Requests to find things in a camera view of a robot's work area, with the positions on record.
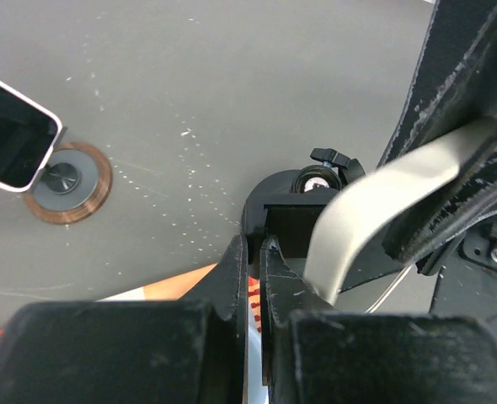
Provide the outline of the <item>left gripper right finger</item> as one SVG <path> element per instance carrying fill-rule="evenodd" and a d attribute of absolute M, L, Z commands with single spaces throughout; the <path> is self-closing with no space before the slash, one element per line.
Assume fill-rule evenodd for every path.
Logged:
<path fill-rule="evenodd" d="M 272 403 L 497 403 L 497 343 L 467 316 L 342 313 L 259 253 L 262 375 Z"/>

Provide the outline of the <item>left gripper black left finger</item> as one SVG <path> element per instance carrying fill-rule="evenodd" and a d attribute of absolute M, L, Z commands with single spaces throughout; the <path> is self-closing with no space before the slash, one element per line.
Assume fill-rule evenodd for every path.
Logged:
<path fill-rule="evenodd" d="M 235 236 L 186 295 L 22 307 L 0 337 L 0 403 L 242 403 L 248 255 Z"/>

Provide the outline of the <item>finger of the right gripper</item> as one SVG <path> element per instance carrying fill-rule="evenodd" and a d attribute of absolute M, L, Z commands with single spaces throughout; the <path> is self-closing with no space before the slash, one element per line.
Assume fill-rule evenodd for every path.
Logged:
<path fill-rule="evenodd" d="M 393 260 L 418 261 L 497 214 L 497 1 L 438 1 L 381 161 L 480 119 L 488 137 L 458 176 L 391 222 L 382 246 Z"/>

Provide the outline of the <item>black round base clamp stand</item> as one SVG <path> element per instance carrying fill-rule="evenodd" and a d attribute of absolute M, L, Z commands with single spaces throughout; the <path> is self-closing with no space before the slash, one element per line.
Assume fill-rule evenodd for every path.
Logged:
<path fill-rule="evenodd" d="M 260 277 L 259 251 L 276 237 L 286 259 L 303 262 L 317 218 L 331 199 L 365 175 L 361 163 L 332 148 L 314 148 L 314 164 L 273 173 L 259 182 L 243 207 L 249 275 Z"/>

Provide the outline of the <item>grey phone stand wooden base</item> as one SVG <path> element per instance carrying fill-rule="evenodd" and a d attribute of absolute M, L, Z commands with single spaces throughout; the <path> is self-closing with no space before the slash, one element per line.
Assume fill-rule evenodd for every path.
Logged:
<path fill-rule="evenodd" d="M 71 225 L 96 213 L 112 185 L 113 169 L 100 149 L 82 141 L 59 143 L 24 203 L 41 221 Z"/>

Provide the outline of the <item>pink case smartphone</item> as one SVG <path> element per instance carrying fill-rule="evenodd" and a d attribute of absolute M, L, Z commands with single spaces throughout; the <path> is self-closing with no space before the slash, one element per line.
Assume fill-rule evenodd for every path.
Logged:
<path fill-rule="evenodd" d="M 0 80 L 0 189 L 31 189 L 62 131 L 58 116 Z"/>

